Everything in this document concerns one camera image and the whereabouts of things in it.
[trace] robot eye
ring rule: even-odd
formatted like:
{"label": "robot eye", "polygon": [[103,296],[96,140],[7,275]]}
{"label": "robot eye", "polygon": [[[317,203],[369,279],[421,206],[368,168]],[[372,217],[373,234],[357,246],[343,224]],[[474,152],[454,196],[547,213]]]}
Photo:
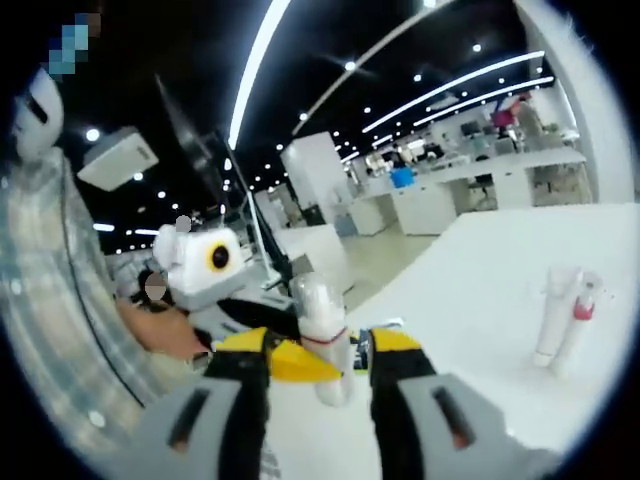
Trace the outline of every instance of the robot eye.
{"label": "robot eye", "polygon": [[224,270],[229,264],[229,250],[224,245],[216,245],[211,252],[213,270]]}

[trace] white pillar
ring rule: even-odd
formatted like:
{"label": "white pillar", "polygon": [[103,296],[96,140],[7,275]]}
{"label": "white pillar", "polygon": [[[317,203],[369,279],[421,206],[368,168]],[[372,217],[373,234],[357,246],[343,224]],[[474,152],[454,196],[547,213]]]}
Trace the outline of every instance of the white pillar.
{"label": "white pillar", "polygon": [[329,132],[298,138],[282,153],[300,207],[318,205],[327,223],[333,223],[338,201],[352,198],[340,160]]}
{"label": "white pillar", "polygon": [[635,146],[614,88],[570,25],[544,0],[515,0],[531,50],[544,50],[575,115],[598,203],[634,201]]}

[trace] hand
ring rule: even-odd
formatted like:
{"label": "hand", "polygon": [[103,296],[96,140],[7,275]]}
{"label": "hand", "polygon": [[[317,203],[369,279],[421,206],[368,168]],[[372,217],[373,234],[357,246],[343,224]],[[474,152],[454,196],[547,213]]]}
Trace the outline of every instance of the hand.
{"label": "hand", "polygon": [[209,351],[196,337],[187,316],[176,308],[149,313],[126,300],[118,300],[117,306],[129,331],[150,352],[191,360],[194,355]]}

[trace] plaid shirt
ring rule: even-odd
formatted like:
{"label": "plaid shirt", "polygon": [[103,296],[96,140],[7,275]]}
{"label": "plaid shirt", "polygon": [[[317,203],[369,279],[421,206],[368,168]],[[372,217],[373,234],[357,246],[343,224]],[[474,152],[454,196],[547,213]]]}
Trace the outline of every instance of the plaid shirt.
{"label": "plaid shirt", "polygon": [[[149,354],[125,327],[114,302],[93,221],[64,154],[0,172],[0,314],[14,355],[66,443],[98,472],[126,442],[142,413],[99,350],[145,404],[165,392]],[[65,249],[90,319],[75,291]]]}

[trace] floor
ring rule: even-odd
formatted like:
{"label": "floor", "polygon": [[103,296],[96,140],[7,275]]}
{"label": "floor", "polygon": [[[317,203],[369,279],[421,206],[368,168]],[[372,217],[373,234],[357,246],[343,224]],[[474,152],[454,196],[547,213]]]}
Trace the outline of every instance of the floor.
{"label": "floor", "polygon": [[424,252],[437,236],[406,236],[398,223],[372,237],[343,238],[355,286],[345,294],[351,311],[378,293]]}

